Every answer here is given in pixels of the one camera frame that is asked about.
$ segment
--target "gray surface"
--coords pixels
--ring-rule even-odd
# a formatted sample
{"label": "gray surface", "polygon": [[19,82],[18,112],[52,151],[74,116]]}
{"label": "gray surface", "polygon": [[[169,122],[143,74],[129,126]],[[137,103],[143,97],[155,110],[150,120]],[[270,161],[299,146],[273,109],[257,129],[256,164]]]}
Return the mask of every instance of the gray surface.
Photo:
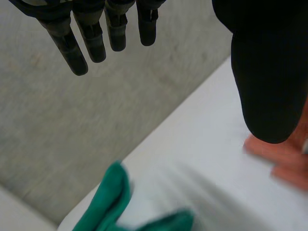
{"label": "gray surface", "polygon": [[168,0],[143,47],[135,7],[128,46],[77,77],[47,32],[0,1],[0,183],[55,223],[229,55],[210,0]]}

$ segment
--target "white table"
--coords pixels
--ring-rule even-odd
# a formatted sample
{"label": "white table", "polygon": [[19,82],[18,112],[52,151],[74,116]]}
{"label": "white table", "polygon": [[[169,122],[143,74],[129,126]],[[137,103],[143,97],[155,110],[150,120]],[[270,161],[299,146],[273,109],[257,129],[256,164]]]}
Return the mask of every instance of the white table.
{"label": "white table", "polygon": [[[118,222],[134,228],[189,207],[194,231],[308,231],[307,195],[245,153],[248,135],[229,58],[124,160],[135,187]],[[95,191],[58,231],[72,230]]]}

